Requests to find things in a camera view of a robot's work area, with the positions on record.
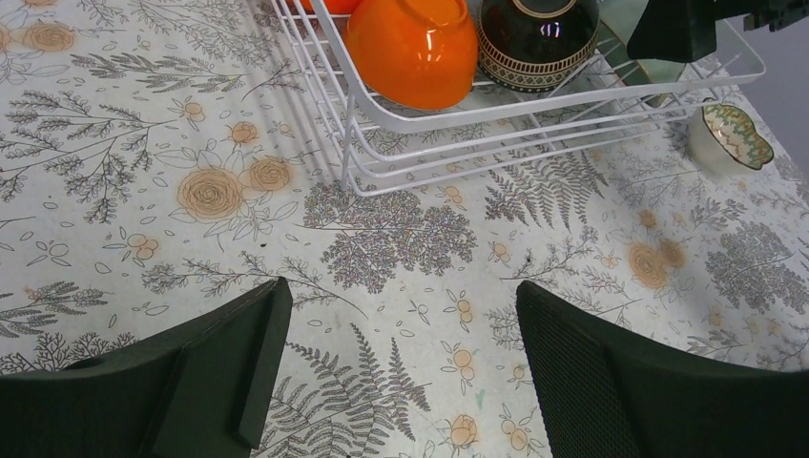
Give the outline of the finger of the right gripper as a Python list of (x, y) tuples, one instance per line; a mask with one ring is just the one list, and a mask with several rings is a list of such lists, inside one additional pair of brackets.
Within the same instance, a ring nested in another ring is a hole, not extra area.
[(716, 51), (716, 23), (737, 16), (743, 18), (746, 31), (762, 27), (780, 31), (808, 16), (808, 1), (650, 1), (627, 44), (628, 57), (696, 62)]

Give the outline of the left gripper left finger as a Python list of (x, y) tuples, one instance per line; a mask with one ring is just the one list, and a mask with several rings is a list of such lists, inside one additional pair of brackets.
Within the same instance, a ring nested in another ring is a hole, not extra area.
[(1, 380), (5, 457), (247, 457), (293, 310), (269, 281), (186, 323), (59, 371)]

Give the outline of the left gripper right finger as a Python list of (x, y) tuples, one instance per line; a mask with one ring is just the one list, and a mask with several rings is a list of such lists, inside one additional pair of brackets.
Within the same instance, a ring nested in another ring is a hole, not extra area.
[(808, 375), (697, 356), (531, 281), (516, 313), (556, 457), (804, 457)]

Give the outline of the pale green bowl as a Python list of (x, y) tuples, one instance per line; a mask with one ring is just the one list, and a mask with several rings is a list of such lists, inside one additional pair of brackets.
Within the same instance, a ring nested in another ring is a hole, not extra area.
[(683, 74), (682, 63), (659, 59), (630, 59), (627, 45), (639, 22), (639, 15), (603, 14), (597, 32), (598, 50), (625, 85), (671, 83)]

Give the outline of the small white patterned bowl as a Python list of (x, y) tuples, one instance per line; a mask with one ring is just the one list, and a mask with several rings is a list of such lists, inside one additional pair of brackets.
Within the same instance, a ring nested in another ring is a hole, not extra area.
[(688, 125), (688, 154), (703, 171), (735, 177), (762, 171), (775, 159), (772, 145), (741, 108), (704, 99)]

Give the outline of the black patterned bowl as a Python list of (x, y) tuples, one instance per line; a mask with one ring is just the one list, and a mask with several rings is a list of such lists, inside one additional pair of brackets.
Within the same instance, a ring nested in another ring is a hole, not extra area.
[(599, 22), (595, 0), (484, 0), (478, 67), (515, 92), (552, 91), (594, 56)]

